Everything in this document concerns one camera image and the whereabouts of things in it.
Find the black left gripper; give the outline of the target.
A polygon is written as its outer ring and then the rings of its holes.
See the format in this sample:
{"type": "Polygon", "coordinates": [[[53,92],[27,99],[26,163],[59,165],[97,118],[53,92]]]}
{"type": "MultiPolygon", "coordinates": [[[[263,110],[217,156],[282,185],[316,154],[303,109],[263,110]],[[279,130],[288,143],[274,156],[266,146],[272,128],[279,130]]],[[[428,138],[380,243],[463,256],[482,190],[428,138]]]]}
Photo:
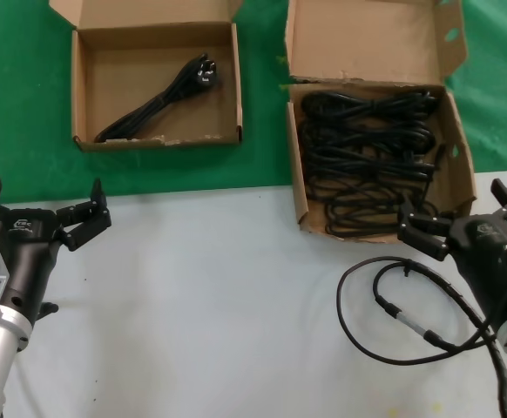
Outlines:
{"type": "Polygon", "coordinates": [[[9,278],[0,304],[37,321],[61,242],[76,251],[112,225],[101,180],[89,200],[55,212],[46,209],[0,208],[5,232],[5,264],[9,278]]]}

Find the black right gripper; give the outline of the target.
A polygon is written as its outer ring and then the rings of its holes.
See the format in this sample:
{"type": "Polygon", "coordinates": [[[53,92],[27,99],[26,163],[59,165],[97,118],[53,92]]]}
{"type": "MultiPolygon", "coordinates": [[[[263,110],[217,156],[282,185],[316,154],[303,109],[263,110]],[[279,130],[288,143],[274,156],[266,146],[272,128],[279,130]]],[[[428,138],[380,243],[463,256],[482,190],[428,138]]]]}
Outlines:
{"type": "Polygon", "coordinates": [[[449,254],[494,331],[507,321],[507,187],[493,179],[494,214],[451,219],[420,214],[407,196],[399,206],[397,238],[434,260],[449,254]],[[439,239],[446,238],[447,244],[439,239]]]}

